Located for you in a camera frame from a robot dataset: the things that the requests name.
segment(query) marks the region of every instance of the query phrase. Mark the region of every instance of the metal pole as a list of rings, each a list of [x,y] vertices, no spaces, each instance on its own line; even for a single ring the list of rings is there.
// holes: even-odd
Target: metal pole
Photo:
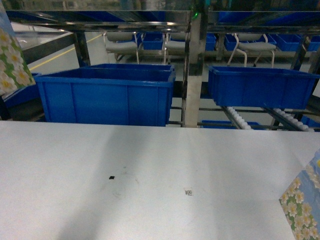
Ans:
[[[74,34],[74,38],[75,38],[74,39],[75,52],[78,58],[79,66],[80,67],[90,66],[91,63],[90,63],[85,33],[77,32]]]
[[[192,1],[192,17],[189,43],[184,126],[197,128],[202,85],[202,74],[206,49],[209,6],[205,0]]]
[[[225,41],[226,34],[225,33],[220,33],[219,34],[219,41],[218,41],[218,46],[217,46],[217,53],[216,53],[216,60],[220,61],[222,60],[222,57],[224,55],[224,41]]]
[[[310,41],[311,41],[311,36],[306,36],[304,35],[299,43],[298,49],[295,52],[294,58],[293,58],[293,62],[291,64],[291,68],[292,70],[300,70],[301,65],[304,61],[304,58],[306,56],[306,53],[308,51],[309,45],[310,45]]]

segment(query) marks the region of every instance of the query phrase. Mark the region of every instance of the metal shelving rack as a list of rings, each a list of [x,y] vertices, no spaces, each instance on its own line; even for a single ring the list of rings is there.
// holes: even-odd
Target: metal shelving rack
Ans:
[[[224,37],[227,33],[302,34],[298,50],[294,54],[291,69],[299,70],[313,35],[320,34],[320,12],[317,4],[304,0],[289,1],[212,1],[212,0],[3,0],[11,21],[32,26],[49,27],[73,32],[66,36],[68,44],[75,44],[80,66],[90,65],[90,57],[84,32],[186,32],[183,81],[175,84],[176,97],[182,98],[181,121],[172,122],[182,127],[196,128],[199,111],[224,111],[234,126],[242,127],[225,107],[200,108],[201,95],[208,87],[202,82],[207,32],[218,33],[217,60],[224,56]],[[235,23],[219,22],[221,11],[250,12]],[[299,21],[269,24],[271,20],[285,18],[301,11],[308,17]],[[311,63],[310,73],[320,73],[320,49]],[[320,98],[311,96],[307,111],[291,111],[295,118],[302,114],[320,116]],[[274,117],[271,126],[253,128],[288,129],[305,131],[283,117],[283,112],[274,109],[246,110],[254,113],[269,113]]]

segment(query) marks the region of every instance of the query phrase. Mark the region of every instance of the blue storage crate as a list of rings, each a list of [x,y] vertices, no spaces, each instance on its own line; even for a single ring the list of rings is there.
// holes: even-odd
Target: blue storage crate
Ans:
[[[266,37],[268,38],[269,44],[277,45],[276,40],[270,34],[266,34]],[[261,36],[261,38],[257,42],[265,42],[265,41],[266,40],[265,40],[264,36]]]
[[[301,122],[303,122],[303,124],[305,125],[308,125],[309,127],[320,128],[320,122],[316,122],[307,116],[303,116],[301,118]]]
[[[161,50],[163,45],[163,36],[161,32],[147,32],[143,39],[144,50]]]
[[[83,67],[35,81],[47,122],[165,126],[175,72]]]
[[[202,120],[202,123],[209,123],[209,124],[232,124],[231,121],[212,121],[212,120]],[[255,121],[248,121],[248,125],[260,125],[260,123]],[[237,129],[235,126],[209,126],[203,125],[201,126],[204,129]]]
[[[277,47],[284,52],[297,51],[301,39],[298,35],[286,34],[278,34],[276,38]]]
[[[258,67],[209,67],[208,91],[218,106],[305,109],[320,75]]]
[[[320,47],[320,36],[313,36],[308,47],[308,51],[317,51]]]
[[[160,65],[160,64],[114,64],[114,63],[103,63],[92,66],[85,66],[85,68],[95,69],[136,69],[136,70],[160,70],[160,71],[174,71],[175,66],[173,65]]]
[[[32,76],[40,76],[41,73],[34,72]],[[37,85],[30,85],[23,88],[18,89],[14,93],[7,96],[3,101],[7,108],[11,108],[17,106],[19,104],[23,104],[29,102],[33,99],[40,98],[39,90]]]
[[[206,51],[213,51],[215,50],[217,38],[213,33],[207,33],[206,35],[206,43],[205,43],[205,50]]]

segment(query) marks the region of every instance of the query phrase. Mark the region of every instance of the white tabletop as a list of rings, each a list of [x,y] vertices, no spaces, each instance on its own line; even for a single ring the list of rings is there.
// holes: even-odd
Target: white tabletop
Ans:
[[[278,199],[320,133],[0,121],[0,142],[1,240],[293,240]]]

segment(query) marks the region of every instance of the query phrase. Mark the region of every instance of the blue bin rim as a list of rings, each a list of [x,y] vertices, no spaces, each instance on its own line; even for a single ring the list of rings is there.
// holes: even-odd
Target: blue bin rim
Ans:
[[[96,64],[96,65],[91,65],[91,66],[83,66],[83,67],[80,67],[80,68],[89,68],[89,69],[93,69],[93,68],[108,68],[108,67],[102,67],[102,66],[114,66],[114,65],[129,65],[129,66],[171,66],[170,67],[170,71],[174,71],[175,70],[175,66],[174,65],[163,65],[163,64],[135,64],[135,63],[100,63],[100,64]]]
[[[290,43],[298,43],[297,41],[286,41],[283,37],[284,36],[292,36],[292,38],[297,38],[299,41],[301,39],[301,36],[299,36],[298,34],[277,34],[277,37],[280,38],[283,42],[285,42],[286,44],[290,44]]]
[[[128,86],[158,86],[158,87],[172,87],[176,80],[175,71],[159,71],[168,73],[167,81],[148,81],[148,80],[128,80],[128,79],[112,79],[112,78],[81,78],[81,77],[65,77],[65,76],[54,76],[53,74],[59,74],[67,71],[61,71],[46,75],[35,76],[34,80],[36,83],[79,83],[79,84],[100,84],[100,85],[128,85]]]
[[[252,76],[252,71],[245,72],[246,69],[255,70],[254,72],[259,73],[259,70],[269,69],[270,72],[264,72],[264,76],[277,76],[279,72],[272,72],[275,70],[283,71],[282,76],[288,76],[291,78],[308,78],[308,79],[319,79],[320,75],[302,72],[292,69],[283,69],[283,68],[263,68],[263,67],[237,67],[237,66],[208,66],[210,72],[214,72],[216,75],[237,75],[237,76]]]

